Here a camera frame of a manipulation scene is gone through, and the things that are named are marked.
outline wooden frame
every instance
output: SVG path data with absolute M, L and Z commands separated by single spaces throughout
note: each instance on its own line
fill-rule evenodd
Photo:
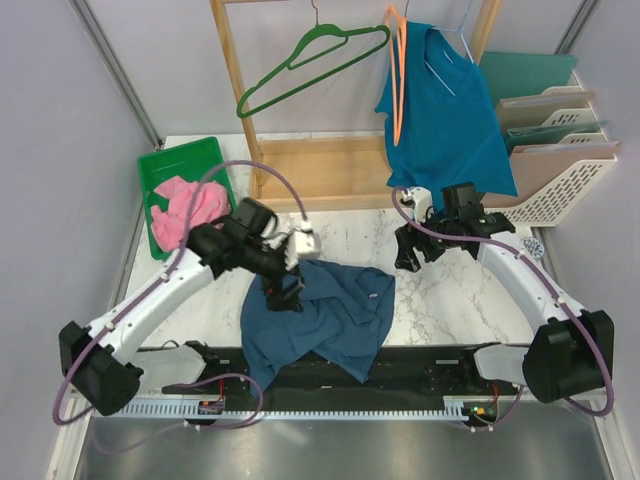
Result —
M 278 0 L 210 0 L 236 102 L 244 95 L 245 88 L 226 4 L 265 1 Z M 502 1 L 483 0 L 470 41 L 476 62 L 480 62 L 487 47 Z M 386 186 L 391 169 L 382 137 L 258 141 L 251 118 L 241 120 L 251 160 L 274 167 L 284 175 L 298 191 L 307 210 L 391 206 L 391 189 Z M 272 175 L 257 169 L 251 175 L 249 194 L 277 212 L 297 210 L 284 186 Z

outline white wall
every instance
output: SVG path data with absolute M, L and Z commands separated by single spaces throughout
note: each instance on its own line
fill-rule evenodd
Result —
M 640 448 L 640 55 L 636 0 L 601 2 L 574 54 L 578 74 L 597 90 L 608 132 L 623 141 L 618 164 L 550 233 L 565 288 L 616 325 L 618 406 Z
M 64 0 L 0 2 L 0 477 L 44 477 L 57 336 L 102 314 L 151 146 Z
M 481 2 L 473 4 L 468 38 Z M 345 29 L 381 23 L 390 3 L 404 11 L 402 0 L 316 0 L 320 22 Z M 207 0 L 89 0 L 89 4 L 161 135 L 242 131 Z M 580 0 L 507 0 L 489 48 L 552 53 L 579 4 Z M 408 17 L 457 27 L 467 5 L 468 0 L 412 0 Z M 228 10 L 247 88 L 287 58 L 315 21 L 310 0 L 229 5 Z M 331 62 L 342 63 L 365 49 L 356 42 L 348 47 L 334 52 Z M 385 49 L 257 114 L 256 129 L 381 130 L 383 116 L 373 109 L 388 57 Z M 331 64 L 314 62 L 295 74 L 284 73 L 265 87 L 266 97 L 299 85 L 303 77 L 316 77 L 328 70 L 327 65 Z

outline hanger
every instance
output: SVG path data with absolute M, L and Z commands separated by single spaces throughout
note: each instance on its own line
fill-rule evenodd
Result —
M 407 53 L 407 18 L 406 12 L 409 0 L 405 6 L 405 16 L 401 17 L 396 7 L 390 5 L 385 13 L 385 24 L 391 28 L 391 17 L 395 17 L 398 28 L 396 31 L 396 45 L 398 47 L 398 75 L 400 77 L 400 94 L 398 95 L 396 80 L 396 56 L 393 50 L 393 40 L 389 42 L 391 52 L 391 91 L 393 94 L 393 145 L 398 146 L 400 134 L 402 133 L 402 118 L 404 116 L 404 85 L 405 85 L 405 65 Z
M 409 2 L 411 0 L 407 0 L 407 3 L 404 7 L 404 13 L 405 16 L 407 15 L 407 9 L 409 8 Z M 469 0 L 469 4 L 467 5 L 467 9 L 464 12 L 464 15 L 462 16 L 462 22 L 460 22 L 460 26 L 456 29 L 452 29 L 452 28 L 439 28 L 434 26 L 433 29 L 434 30 L 438 30 L 439 32 L 451 32 L 451 33 L 457 33 L 460 35 L 460 38 L 462 40 L 462 44 L 464 45 L 464 49 L 467 52 L 467 56 L 469 57 L 469 60 L 471 61 L 471 63 L 475 64 L 475 61 L 473 60 L 473 55 L 471 55 L 471 50 L 469 49 L 469 45 L 467 44 L 467 40 L 464 38 L 464 25 L 467 22 L 467 17 L 469 16 L 469 11 L 471 10 L 471 5 L 473 5 L 473 0 Z M 435 71 L 435 69 L 429 64 L 429 62 L 427 62 L 426 60 L 424 61 L 424 64 L 426 65 L 426 67 L 431 71 L 431 73 L 436 77 L 436 79 L 444 86 L 444 88 L 447 89 L 447 91 L 451 94 L 451 96 L 455 97 L 456 94 L 455 92 L 451 89 L 451 87 L 449 87 L 449 85 L 447 85 L 447 83 L 442 79 L 442 77 L 440 75 L 438 75 L 438 72 Z
M 280 65 L 278 65 L 276 68 L 274 68 L 271 72 L 269 72 L 269 74 L 267 74 L 267 76 L 265 76 L 262 80 L 260 80 L 254 87 L 251 87 L 250 89 L 248 89 L 245 94 L 240 98 L 240 100 L 238 101 L 238 107 L 236 108 L 236 114 L 238 115 L 238 117 L 240 118 L 247 118 L 255 113 L 261 112 L 262 110 L 264 110 L 265 108 L 269 108 L 272 105 L 275 105 L 278 102 L 281 102 L 282 100 L 284 100 L 285 98 L 289 98 L 292 95 L 295 95 L 296 93 L 304 90 L 305 88 L 310 87 L 311 85 L 315 85 L 318 82 L 321 82 L 322 80 L 338 73 L 341 72 L 342 70 L 344 70 L 345 68 L 349 68 L 350 66 L 358 63 L 360 60 L 363 60 L 365 58 L 367 58 L 370 55 L 373 55 L 375 52 L 377 52 L 378 50 L 380 50 L 381 48 L 383 48 L 387 42 L 389 41 L 389 38 L 391 37 L 391 31 L 389 30 L 389 28 L 386 25 L 377 25 L 375 27 L 365 27 L 365 28 L 356 28 L 353 30 L 342 30 L 340 27 L 338 27 L 337 25 L 334 25 L 332 23 L 324 23 L 324 24 L 319 24 L 318 22 L 318 8 L 316 7 L 315 3 L 313 0 L 311 0 L 311 5 L 313 6 L 313 8 L 316 11 L 316 26 L 313 27 L 311 30 L 309 30 L 307 33 L 305 33 L 303 35 L 303 37 L 300 39 L 300 41 L 298 42 L 298 44 L 296 45 L 296 48 L 293 50 L 293 53 L 291 55 L 289 55 L 289 58 L 287 58 L 284 62 L 282 62 Z M 308 63 L 313 62 L 314 60 L 317 60 L 320 57 L 323 57 L 325 55 L 327 55 L 328 53 L 333 52 L 334 50 L 337 50 L 338 48 L 341 48 L 343 46 L 345 46 L 347 44 L 347 42 L 349 41 L 349 38 L 351 37 L 356 37 L 359 35 L 368 35 L 370 33 L 375 33 L 375 32 L 384 32 L 385 34 L 385 39 L 384 41 L 382 41 L 381 43 L 379 43 L 378 45 L 374 46 L 373 48 L 367 50 L 366 52 L 358 55 L 357 57 L 353 58 L 352 60 L 349 60 L 346 63 L 343 63 L 342 65 L 339 65 L 331 70 L 329 70 L 326 73 L 323 73 L 322 75 L 320 75 L 319 77 L 316 77 L 312 80 L 309 80 L 306 83 L 303 83 L 302 85 L 294 88 L 293 90 L 290 90 L 286 93 L 283 93 L 282 95 L 279 95 L 278 97 L 269 100 L 268 102 L 263 103 L 262 105 L 259 105 L 257 107 L 254 107 L 252 109 L 250 109 L 249 111 L 245 112 L 244 110 L 244 106 L 247 103 L 247 100 L 249 99 L 249 97 L 251 95 L 253 95 L 256 91 L 258 91 L 260 88 L 262 88 L 266 83 L 268 83 L 270 80 L 273 79 L 273 77 L 275 77 L 278 73 L 282 72 L 283 70 L 287 69 L 287 70 L 295 70 L 297 68 L 302 67 L 303 65 L 307 65 Z M 342 38 L 343 41 L 338 43 L 337 45 L 334 45 L 332 47 L 327 48 L 326 50 L 323 50 L 320 53 L 317 53 L 305 60 L 299 61 L 297 63 L 294 63 L 294 61 L 302 54 L 302 52 L 305 50 L 305 48 L 307 48 L 309 46 L 309 44 L 311 44 L 314 40 L 317 40 L 318 38 L 321 37 L 326 37 L 326 36 L 334 36 L 334 37 L 338 37 L 338 38 Z
M 411 2 L 411 0 L 407 0 L 407 3 L 404 6 L 405 17 L 407 16 L 407 10 L 409 9 L 409 2 Z M 473 55 L 471 55 L 471 49 L 469 48 L 469 44 L 467 43 L 467 40 L 464 38 L 464 26 L 467 23 L 467 17 L 469 16 L 469 11 L 471 10 L 472 5 L 473 5 L 473 0 L 469 0 L 469 4 L 467 5 L 467 9 L 464 11 L 464 15 L 462 16 L 462 21 L 460 22 L 460 26 L 458 28 L 456 29 L 439 28 L 436 26 L 434 26 L 433 28 L 434 30 L 438 30 L 439 32 L 450 32 L 450 33 L 457 33 L 458 35 L 460 35 L 460 39 L 462 40 L 462 45 L 464 45 L 464 49 L 467 52 L 467 56 L 469 57 L 469 60 L 471 60 L 472 63 L 476 63 L 475 60 L 473 59 Z

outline black base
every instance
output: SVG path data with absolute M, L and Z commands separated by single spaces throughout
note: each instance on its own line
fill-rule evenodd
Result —
M 492 396 L 493 381 L 478 377 L 472 352 L 478 345 L 385 347 L 361 384 L 340 366 L 309 353 L 283 368 L 265 392 L 265 411 L 402 411 L 443 408 L 443 396 Z M 222 373 L 248 374 L 241 348 L 196 348 L 207 360 L 200 379 Z M 515 394 L 498 382 L 500 393 Z M 256 399 L 245 382 L 225 382 L 226 408 L 251 410 Z M 215 384 L 202 389 L 165 387 L 165 394 L 217 394 Z
M 63 375 L 67 375 L 91 340 L 87 331 L 75 322 L 60 330 L 58 341 Z M 112 350 L 110 346 L 93 347 L 71 380 L 73 386 L 104 416 L 121 410 L 135 397 L 143 374 L 142 369 L 130 363 L 120 364 L 111 356 Z
M 587 329 L 613 374 L 613 321 L 603 312 L 583 311 L 578 321 Z M 570 321 L 555 318 L 538 329 L 522 364 L 531 393 L 550 403 L 604 386 L 600 368 L 586 340 Z

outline dark blue cloth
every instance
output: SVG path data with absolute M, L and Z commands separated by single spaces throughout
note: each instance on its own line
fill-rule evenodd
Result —
M 259 277 L 249 287 L 240 316 L 249 374 L 267 388 L 280 368 L 313 351 L 366 381 L 391 328 L 395 278 L 322 261 L 300 268 L 302 312 L 267 310 Z
M 458 183 L 474 182 L 479 192 L 517 195 L 482 72 L 431 25 L 408 22 L 407 29 L 404 119 L 397 147 L 390 72 L 376 107 L 388 115 L 385 144 L 393 172 L 387 185 L 428 188 L 438 210 L 441 189 Z

